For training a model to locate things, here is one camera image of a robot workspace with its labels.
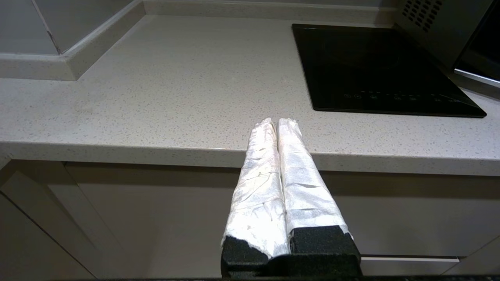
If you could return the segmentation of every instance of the cabinet door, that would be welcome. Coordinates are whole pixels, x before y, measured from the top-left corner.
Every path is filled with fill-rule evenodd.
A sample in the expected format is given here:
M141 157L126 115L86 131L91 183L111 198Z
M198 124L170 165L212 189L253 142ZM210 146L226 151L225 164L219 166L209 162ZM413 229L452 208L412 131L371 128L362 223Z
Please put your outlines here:
M363 255L467 257L500 235L500 177L322 176Z
M217 278L238 169L68 163L138 278Z
M93 276L0 195L0 279L42 281Z
M463 258L459 264L446 271L446 275L498 275L500 274L500 236Z
M458 258L362 257L364 276L441 275Z
M132 275L130 266L121 263L123 254L115 251L117 247L111 248L114 241L102 241L103 235L95 239L93 229L87 231L85 225L78 225L69 212L71 206L65 208L49 189L80 190L61 162L16 160L2 174L6 180L1 191L94 276L103 279ZM94 224L100 220L96 217Z

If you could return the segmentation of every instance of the countertop edge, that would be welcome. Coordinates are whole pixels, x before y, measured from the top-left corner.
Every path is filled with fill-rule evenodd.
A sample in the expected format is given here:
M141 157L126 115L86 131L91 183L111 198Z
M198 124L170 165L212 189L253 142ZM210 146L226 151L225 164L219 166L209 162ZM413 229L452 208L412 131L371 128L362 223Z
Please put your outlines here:
M132 147L32 142L2 143L15 160L241 168L246 151L223 148ZM320 171L499 176L500 160L311 152ZM0 164L7 161L0 158Z

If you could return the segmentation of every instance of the black glass cooktop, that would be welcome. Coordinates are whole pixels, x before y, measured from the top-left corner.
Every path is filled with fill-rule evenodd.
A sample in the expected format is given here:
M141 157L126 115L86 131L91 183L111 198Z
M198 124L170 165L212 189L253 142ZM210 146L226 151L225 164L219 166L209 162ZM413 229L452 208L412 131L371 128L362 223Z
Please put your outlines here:
M486 116L394 29L307 24L292 29L317 111Z

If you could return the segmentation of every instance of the kitchen countertop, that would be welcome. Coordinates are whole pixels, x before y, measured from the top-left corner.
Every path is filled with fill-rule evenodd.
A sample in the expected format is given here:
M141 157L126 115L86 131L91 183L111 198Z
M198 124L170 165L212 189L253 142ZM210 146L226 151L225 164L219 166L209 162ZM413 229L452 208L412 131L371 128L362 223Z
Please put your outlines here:
M78 81L0 79L0 150L241 167L255 123L294 118L320 170L500 176L498 99L465 91L483 119L314 111L292 23L146 15Z

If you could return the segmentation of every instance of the kitchen cabinet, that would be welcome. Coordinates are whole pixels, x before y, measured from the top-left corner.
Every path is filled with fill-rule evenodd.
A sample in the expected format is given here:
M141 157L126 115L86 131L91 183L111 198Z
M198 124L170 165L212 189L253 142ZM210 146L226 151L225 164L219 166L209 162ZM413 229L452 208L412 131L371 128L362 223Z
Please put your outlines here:
M0 249L3 281L93 278L3 195L0 195Z
M458 258L362 257L365 276L441 275L459 263Z
M94 276L220 277L239 169L49 161L8 169L2 191ZM500 268L498 177L321 173L365 275Z
M322 176L362 254L468 257L500 234L499 177Z
M220 276L219 243L238 169L65 167L120 244L142 257L143 277ZM442 274L457 264L454 257L468 257L500 234L497 177L322 176L361 254L395 258L363 261L367 275ZM430 259L404 259L422 256Z

